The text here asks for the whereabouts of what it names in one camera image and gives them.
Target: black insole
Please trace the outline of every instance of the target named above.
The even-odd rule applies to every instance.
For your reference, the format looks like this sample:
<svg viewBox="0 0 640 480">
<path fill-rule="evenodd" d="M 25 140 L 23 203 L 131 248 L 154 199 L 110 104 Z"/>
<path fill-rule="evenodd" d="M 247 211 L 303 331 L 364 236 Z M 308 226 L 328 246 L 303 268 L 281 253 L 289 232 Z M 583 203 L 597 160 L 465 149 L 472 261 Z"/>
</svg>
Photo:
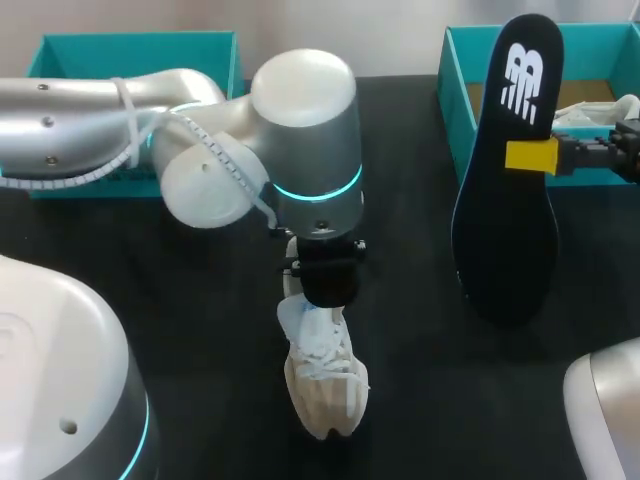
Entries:
<svg viewBox="0 0 640 480">
<path fill-rule="evenodd" d="M 549 138 L 564 45 L 550 19 L 523 15 L 493 49 L 476 142 L 453 214 L 458 278 L 477 313 L 518 325 L 542 306 L 558 234 L 544 174 L 505 169 L 509 140 Z"/>
</svg>

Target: teal tray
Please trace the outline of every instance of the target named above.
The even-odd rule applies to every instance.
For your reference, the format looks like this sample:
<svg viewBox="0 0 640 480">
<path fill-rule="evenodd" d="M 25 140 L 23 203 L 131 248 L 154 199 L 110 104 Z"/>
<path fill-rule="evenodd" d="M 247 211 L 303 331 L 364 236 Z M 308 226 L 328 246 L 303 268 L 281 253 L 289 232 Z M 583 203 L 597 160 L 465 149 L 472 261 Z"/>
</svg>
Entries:
<svg viewBox="0 0 640 480">
<path fill-rule="evenodd" d="M 616 98 L 640 97 L 640 29 L 623 24 L 561 24 L 565 44 L 563 80 L 606 79 Z M 466 84 L 484 83 L 500 26 L 450 27 L 444 36 L 438 71 L 438 100 L 458 181 L 473 149 L 476 121 Z M 577 138 L 608 137 L 606 127 L 559 129 Z M 547 176 L 547 186 L 623 185 L 608 170 L 581 169 L 570 177 Z"/>
<path fill-rule="evenodd" d="M 135 77 L 191 68 L 212 78 L 227 98 L 244 94 L 244 77 L 233 32 L 157 32 L 45 35 L 29 77 Z M 34 198 L 159 197 L 149 166 L 119 169 L 80 187 L 34 192 Z"/>
</svg>

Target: black tabletop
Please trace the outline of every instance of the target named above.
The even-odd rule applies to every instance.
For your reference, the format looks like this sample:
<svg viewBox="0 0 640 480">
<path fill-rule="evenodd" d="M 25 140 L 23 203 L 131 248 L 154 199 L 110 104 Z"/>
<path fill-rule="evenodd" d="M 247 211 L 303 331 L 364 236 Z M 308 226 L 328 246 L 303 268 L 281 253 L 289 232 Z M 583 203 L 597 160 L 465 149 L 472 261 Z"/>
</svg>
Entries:
<svg viewBox="0 0 640 480">
<path fill-rule="evenodd" d="M 158 415 L 165 480 L 583 479 L 562 381 L 579 356 L 640 336 L 640 189 L 552 190 L 553 291 L 528 326 L 497 330 L 456 280 L 457 181 L 436 79 L 358 87 L 369 250 L 345 316 L 371 392 L 349 440 L 313 440 L 290 404 L 275 316 L 285 241 L 259 213 L 197 231 L 160 199 L 4 191 L 0 252 L 72 275 L 113 307 Z"/>
</svg>

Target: white logo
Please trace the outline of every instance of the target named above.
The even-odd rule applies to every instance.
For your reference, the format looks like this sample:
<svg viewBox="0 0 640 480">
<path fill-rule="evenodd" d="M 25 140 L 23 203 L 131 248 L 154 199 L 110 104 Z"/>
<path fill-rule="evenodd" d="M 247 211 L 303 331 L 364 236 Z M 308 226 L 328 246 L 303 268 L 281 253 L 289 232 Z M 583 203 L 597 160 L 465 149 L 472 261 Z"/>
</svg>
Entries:
<svg viewBox="0 0 640 480">
<path fill-rule="evenodd" d="M 513 82 L 513 85 L 502 89 L 502 99 L 500 103 L 505 105 L 507 91 L 509 91 L 509 103 L 507 107 L 516 115 L 522 115 L 527 119 L 529 111 L 531 115 L 529 121 L 531 125 L 536 118 L 536 106 L 531 105 L 529 100 L 535 98 L 540 93 L 540 80 L 542 79 L 542 57 L 535 50 L 525 51 L 519 43 L 514 43 L 509 49 L 507 59 L 507 69 L 504 76 Z"/>
</svg>

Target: glowing blue light ring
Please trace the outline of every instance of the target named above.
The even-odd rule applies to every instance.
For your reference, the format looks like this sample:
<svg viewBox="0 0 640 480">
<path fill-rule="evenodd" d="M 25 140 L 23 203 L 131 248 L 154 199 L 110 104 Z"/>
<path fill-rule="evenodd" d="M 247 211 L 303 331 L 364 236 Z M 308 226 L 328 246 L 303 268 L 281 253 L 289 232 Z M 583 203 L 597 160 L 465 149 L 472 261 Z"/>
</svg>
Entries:
<svg viewBox="0 0 640 480">
<path fill-rule="evenodd" d="M 140 439 L 140 445 L 138 445 L 138 449 L 136 450 L 136 453 L 133 455 L 133 458 L 131 459 L 129 466 L 124 471 L 124 473 L 120 475 L 120 478 L 118 480 L 125 480 L 125 478 L 127 478 L 127 476 L 131 473 L 131 470 L 133 470 L 133 467 L 135 466 L 136 462 L 138 461 L 138 458 L 140 457 L 140 453 L 142 453 L 142 447 L 144 447 L 144 442 L 147 440 L 147 433 L 149 433 L 149 417 L 151 416 L 151 414 L 150 414 L 150 408 L 149 408 L 149 397 L 146 394 L 145 394 L 145 400 L 147 402 L 147 418 L 144 421 L 144 430 L 142 430 L 142 438 Z"/>
<path fill-rule="evenodd" d="M 338 190 L 334 190 L 333 192 L 330 192 L 330 193 L 325 193 L 324 195 L 316 195 L 316 196 L 298 195 L 296 193 L 287 192 L 284 188 L 279 187 L 275 183 L 273 184 L 273 186 L 276 187 L 276 190 L 278 190 L 281 194 L 289 198 L 293 198 L 294 200 L 301 200 L 303 202 L 322 202 L 323 200 L 329 200 L 330 198 L 334 198 L 334 197 L 337 197 L 338 195 L 342 195 L 344 192 L 349 190 L 358 181 L 358 178 L 360 178 L 361 173 L 362 173 L 362 165 L 360 165 L 360 168 L 356 172 L 355 176 L 351 179 L 351 181 L 347 183 L 344 187 L 339 188 Z"/>
</svg>

